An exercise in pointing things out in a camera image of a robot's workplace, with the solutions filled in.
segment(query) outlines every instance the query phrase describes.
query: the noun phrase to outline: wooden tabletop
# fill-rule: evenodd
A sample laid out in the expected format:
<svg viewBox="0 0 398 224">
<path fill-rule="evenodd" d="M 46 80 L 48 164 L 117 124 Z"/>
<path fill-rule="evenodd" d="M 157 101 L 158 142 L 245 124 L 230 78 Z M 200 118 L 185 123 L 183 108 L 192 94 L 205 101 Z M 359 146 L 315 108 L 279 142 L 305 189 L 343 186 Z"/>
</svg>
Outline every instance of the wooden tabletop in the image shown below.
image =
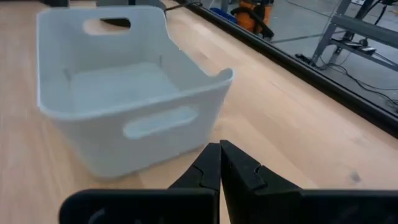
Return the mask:
<svg viewBox="0 0 398 224">
<path fill-rule="evenodd" d="M 92 177 L 36 107 L 35 15 L 45 8 L 0 2 L 0 223 L 57 223 L 61 202 L 82 189 L 166 188 L 200 153 L 112 182 Z M 396 139 L 190 11 L 167 16 L 172 39 L 206 71 L 236 71 L 210 141 L 229 139 L 303 188 L 398 189 Z"/>
</svg>

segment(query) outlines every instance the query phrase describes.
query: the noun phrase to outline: gray floor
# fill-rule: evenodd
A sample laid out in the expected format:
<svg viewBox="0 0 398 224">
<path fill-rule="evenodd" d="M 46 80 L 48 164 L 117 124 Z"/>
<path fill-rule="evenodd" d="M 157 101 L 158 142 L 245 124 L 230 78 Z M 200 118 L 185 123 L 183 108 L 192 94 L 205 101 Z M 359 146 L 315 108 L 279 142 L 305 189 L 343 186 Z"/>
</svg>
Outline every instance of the gray floor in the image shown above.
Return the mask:
<svg viewBox="0 0 398 224">
<path fill-rule="evenodd" d="M 340 0 L 275 0 L 270 23 L 271 29 L 275 32 L 272 43 L 288 54 L 293 55 L 301 53 L 309 57 L 312 56 L 325 27 L 329 23 L 330 16 L 333 15 L 339 1 Z M 214 0 L 211 6 L 220 7 L 220 0 Z M 236 6 L 236 4 L 230 5 L 229 10 Z M 359 10 L 359 7 L 359 5 L 351 4 L 346 14 L 348 16 L 354 16 Z M 377 5 L 364 20 L 374 23 L 381 9 L 382 5 Z M 392 10 L 398 10 L 398 6 L 387 7 L 387 11 L 381 19 L 379 26 L 398 31 L 398 16 L 396 16 Z M 343 31 L 339 31 L 340 33 L 335 34 L 336 37 L 343 35 Z M 356 35 L 355 40 L 359 39 L 362 39 L 362 37 Z M 392 61 L 398 62 L 398 49 L 371 40 L 369 41 L 369 45 L 375 47 L 377 53 Z M 333 49 L 334 47 L 332 46 L 327 48 L 322 55 L 324 61 L 329 59 Z M 398 89 L 397 72 L 355 54 L 349 54 L 345 50 L 342 51 L 337 63 L 343 61 L 344 63 L 342 66 L 358 80 L 379 88 Z M 341 85 L 348 87 L 357 94 L 398 115 L 396 109 L 387 106 L 386 100 L 383 97 L 363 90 L 356 82 L 352 81 L 346 75 L 330 68 L 323 72 Z M 392 99 L 398 99 L 398 91 L 377 91 L 388 95 Z"/>
</svg>

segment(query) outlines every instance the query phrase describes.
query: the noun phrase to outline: light wood surface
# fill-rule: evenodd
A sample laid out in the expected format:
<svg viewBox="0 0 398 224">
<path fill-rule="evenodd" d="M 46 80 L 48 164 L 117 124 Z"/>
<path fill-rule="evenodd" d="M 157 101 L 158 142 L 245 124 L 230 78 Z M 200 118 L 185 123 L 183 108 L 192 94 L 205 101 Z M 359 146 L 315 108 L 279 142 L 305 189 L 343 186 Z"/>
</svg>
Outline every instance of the light wood surface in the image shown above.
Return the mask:
<svg viewBox="0 0 398 224">
<path fill-rule="evenodd" d="M 61 202 L 90 187 L 166 188 L 200 152 L 113 182 L 87 173 L 36 107 L 35 15 L 42 9 L 0 2 L 0 223 L 57 223 Z M 229 139 L 303 188 L 398 189 L 396 139 L 190 11 L 169 12 L 168 25 L 208 72 L 236 70 L 211 141 Z"/>
</svg>

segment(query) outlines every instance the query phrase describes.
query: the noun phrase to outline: metal frame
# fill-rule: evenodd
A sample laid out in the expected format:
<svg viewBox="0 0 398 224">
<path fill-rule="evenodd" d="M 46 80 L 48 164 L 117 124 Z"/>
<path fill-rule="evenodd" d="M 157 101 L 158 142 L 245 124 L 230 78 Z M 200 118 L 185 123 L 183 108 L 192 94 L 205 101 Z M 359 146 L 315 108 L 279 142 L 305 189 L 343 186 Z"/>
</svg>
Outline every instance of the metal frame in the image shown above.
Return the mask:
<svg viewBox="0 0 398 224">
<path fill-rule="evenodd" d="M 185 3 L 185 0 L 175 1 L 180 4 Z M 271 43 L 260 39 L 208 9 L 194 5 L 188 6 L 187 8 L 206 19 L 208 22 L 223 29 L 247 46 L 258 51 L 260 54 L 271 59 L 276 64 L 284 67 L 293 75 L 314 86 L 372 124 L 383 129 L 395 138 L 398 138 L 398 113 L 392 113 L 372 101 L 363 98 L 347 87 L 320 73 L 318 70 L 315 70 L 313 67 L 302 63 L 293 56 L 273 46 Z"/>
<path fill-rule="evenodd" d="M 336 45 L 336 49 L 327 63 L 335 63 L 341 50 L 346 49 L 356 55 L 376 62 L 394 71 L 398 71 L 397 65 L 387 63 L 383 60 L 379 60 L 332 39 L 333 34 L 339 27 L 347 30 L 346 34 L 343 37 L 343 40 L 352 40 L 355 34 L 359 34 L 361 36 L 398 49 L 398 32 L 362 21 L 363 17 L 366 15 L 367 10 L 370 8 L 373 2 L 374 0 L 365 0 L 365 3 L 362 5 L 356 17 L 351 18 L 344 15 L 344 13 L 348 9 L 348 6 L 351 4 L 351 0 L 342 0 L 336 11 L 336 15 L 332 17 L 330 24 L 326 29 L 326 32 L 324 33 L 321 41 L 318 43 L 318 46 L 314 51 L 312 61 L 314 63 L 317 63 L 318 59 L 321 57 L 323 51 L 326 49 L 327 46 Z"/>
<path fill-rule="evenodd" d="M 305 190 L 227 140 L 210 143 L 163 190 L 84 190 L 68 197 L 60 224 L 220 224 L 220 195 L 231 224 L 397 223 L 398 191 Z"/>
</svg>

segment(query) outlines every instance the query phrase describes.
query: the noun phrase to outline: metal rack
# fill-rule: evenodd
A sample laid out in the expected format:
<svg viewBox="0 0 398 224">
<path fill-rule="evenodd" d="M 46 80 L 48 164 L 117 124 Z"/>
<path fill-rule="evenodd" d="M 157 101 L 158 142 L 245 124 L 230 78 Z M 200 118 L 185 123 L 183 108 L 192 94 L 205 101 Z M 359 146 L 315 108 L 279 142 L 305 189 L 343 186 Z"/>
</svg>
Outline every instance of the metal rack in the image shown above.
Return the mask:
<svg viewBox="0 0 398 224">
<path fill-rule="evenodd" d="M 397 64 L 372 57 L 372 55 L 365 54 L 360 50 L 356 50 L 346 44 L 343 44 L 342 42 L 332 39 L 332 35 L 339 27 L 346 30 L 346 34 L 344 35 L 343 40 L 352 40 L 354 35 L 358 34 L 398 49 L 398 32 L 362 21 L 373 2 L 374 0 L 365 0 L 356 17 L 352 18 L 345 16 L 345 12 L 347 11 L 348 6 L 351 4 L 351 0 L 342 0 L 336 11 L 336 14 L 332 17 L 330 24 L 326 29 L 326 32 L 324 33 L 321 41 L 318 43 L 318 46 L 315 49 L 315 52 L 312 56 L 312 61 L 314 63 L 317 63 L 318 59 L 320 58 L 326 47 L 329 45 L 335 45 L 336 49 L 327 63 L 335 63 L 341 50 L 345 49 L 356 55 L 364 57 L 368 60 L 371 60 L 398 72 Z"/>
</svg>

